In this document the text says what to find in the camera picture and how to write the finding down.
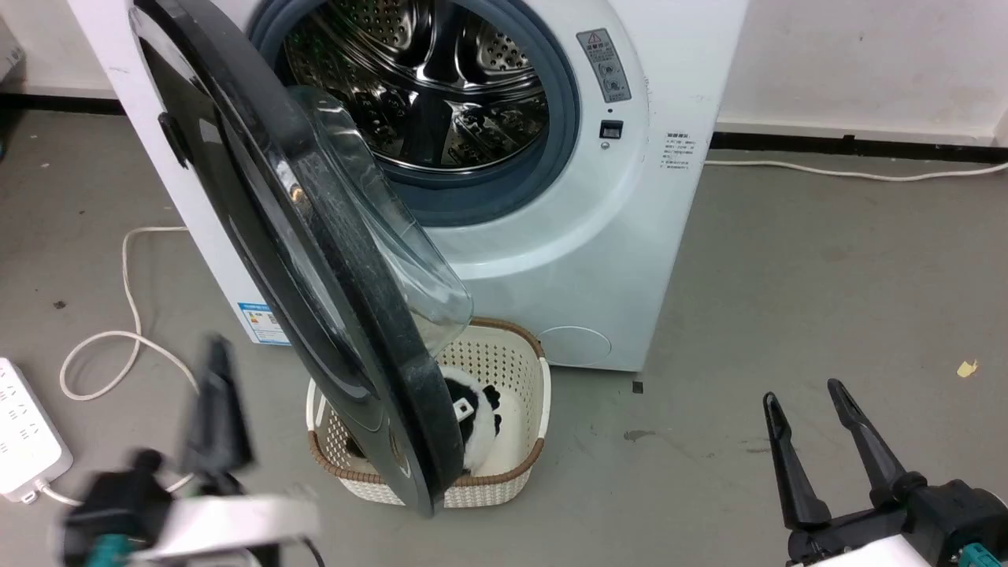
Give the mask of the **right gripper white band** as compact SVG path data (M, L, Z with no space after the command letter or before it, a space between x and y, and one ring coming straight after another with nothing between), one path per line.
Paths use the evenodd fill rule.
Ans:
M912 492L928 485L917 471L905 469L874 424L838 378L827 383L839 422L852 438L870 484L874 509L833 517L811 487L793 446L791 424L774 392L763 396L769 448L787 539L788 566L835 566L850 554L871 566L928 566L905 538L912 517Z

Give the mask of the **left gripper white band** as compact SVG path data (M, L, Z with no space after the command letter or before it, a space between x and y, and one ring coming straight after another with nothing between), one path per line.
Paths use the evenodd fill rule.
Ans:
M255 463L230 347L221 335L206 337L183 436L184 473L229 475ZM154 545L136 551L134 562L176 566L235 558L249 566L281 566L282 547L313 537L320 526L320 511L307 498L281 493L182 498L167 511Z

